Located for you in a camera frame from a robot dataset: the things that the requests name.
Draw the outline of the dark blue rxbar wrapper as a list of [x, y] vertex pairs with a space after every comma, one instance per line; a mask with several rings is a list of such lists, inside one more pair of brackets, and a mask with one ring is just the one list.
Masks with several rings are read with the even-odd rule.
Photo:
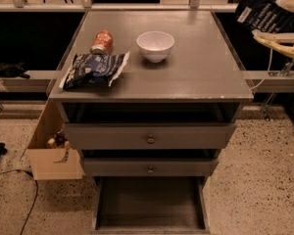
[[249, 30], [294, 32], [294, 13], [279, 7], [275, 0], [241, 0], [235, 10], [235, 19]]

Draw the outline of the grey drawer cabinet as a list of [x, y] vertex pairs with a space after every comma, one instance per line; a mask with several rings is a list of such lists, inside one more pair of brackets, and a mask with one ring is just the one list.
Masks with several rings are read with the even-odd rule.
[[[104, 83], [65, 91], [50, 99], [65, 123], [235, 124], [253, 98], [216, 18], [205, 11], [94, 11], [73, 39], [71, 57], [88, 52], [96, 32], [110, 31], [114, 50], [129, 52], [123, 72]], [[140, 55], [137, 37], [163, 31], [174, 38], [159, 63]], [[217, 159], [221, 149], [78, 150], [84, 159]]]

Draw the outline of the grey top drawer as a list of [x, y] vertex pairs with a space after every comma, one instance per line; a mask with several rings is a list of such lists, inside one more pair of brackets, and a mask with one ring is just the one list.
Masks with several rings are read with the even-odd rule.
[[79, 150], [222, 149], [236, 125], [65, 123], [65, 134]]

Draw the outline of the grey middle drawer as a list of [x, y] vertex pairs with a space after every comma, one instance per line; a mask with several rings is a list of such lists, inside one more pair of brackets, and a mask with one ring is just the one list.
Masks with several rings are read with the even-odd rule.
[[84, 159], [91, 176], [210, 176], [218, 159]]

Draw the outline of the grey open bottom drawer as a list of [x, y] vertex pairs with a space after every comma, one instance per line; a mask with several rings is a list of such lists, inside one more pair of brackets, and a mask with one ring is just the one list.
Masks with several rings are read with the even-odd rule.
[[198, 177], [102, 177], [91, 235], [211, 235]]

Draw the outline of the white bowl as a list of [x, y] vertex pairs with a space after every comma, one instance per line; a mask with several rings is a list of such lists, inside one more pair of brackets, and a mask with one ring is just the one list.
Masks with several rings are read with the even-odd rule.
[[151, 63], [159, 63], [172, 51], [174, 38], [163, 31], [147, 31], [136, 39], [139, 53]]

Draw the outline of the orange soda can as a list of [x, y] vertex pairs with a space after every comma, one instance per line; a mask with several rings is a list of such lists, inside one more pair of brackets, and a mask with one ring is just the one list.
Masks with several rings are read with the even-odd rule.
[[96, 34], [94, 42], [90, 48], [92, 54], [110, 55], [113, 49], [113, 36], [107, 30], [101, 30]]

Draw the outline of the blue chip bag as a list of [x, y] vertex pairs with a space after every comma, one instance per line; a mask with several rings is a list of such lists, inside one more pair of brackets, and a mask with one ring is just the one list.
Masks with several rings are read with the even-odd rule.
[[87, 84], [106, 82], [111, 86], [127, 65], [129, 52], [117, 55], [77, 54], [59, 87], [70, 90]]

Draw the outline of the items inside cardboard box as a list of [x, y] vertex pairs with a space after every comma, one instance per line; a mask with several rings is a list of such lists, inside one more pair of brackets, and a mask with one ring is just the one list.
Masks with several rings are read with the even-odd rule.
[[51, 149], [69, 149], [71, 147], [71, 144], [67, 139], [65, 132], [63, 130], [60, 130], [48, 140], [46, 146]]

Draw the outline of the cardboard box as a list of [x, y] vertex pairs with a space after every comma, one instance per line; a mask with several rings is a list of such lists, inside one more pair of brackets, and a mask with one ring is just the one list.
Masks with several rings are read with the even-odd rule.
[[56, 105], [48, 101], [26, 149], [35, 180], [71, 180], [83, 177], [77, 150], [51, 149], [46, 146], [48, 140], [62, 127], [63, 121]]

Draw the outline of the metal bracket strut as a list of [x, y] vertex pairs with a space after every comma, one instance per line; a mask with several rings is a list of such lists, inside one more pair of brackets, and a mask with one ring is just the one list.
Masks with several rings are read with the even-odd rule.
[[269, 105], [278, 93], [294, 93], [294, 59], [287, 61], [282, 70], [268, 71], [257, 88], [258, 93], [267, 93], [261, 107], [265, 120], [270, 120]]

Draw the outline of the black object on rail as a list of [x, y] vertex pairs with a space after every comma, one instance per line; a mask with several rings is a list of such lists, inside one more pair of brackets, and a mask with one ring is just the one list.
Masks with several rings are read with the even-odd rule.
[[25, 69], [23, 68], [22, 63], [0, 63], [0, 77], [21, 77], [30, 79], [30, 76], [25, 73]]

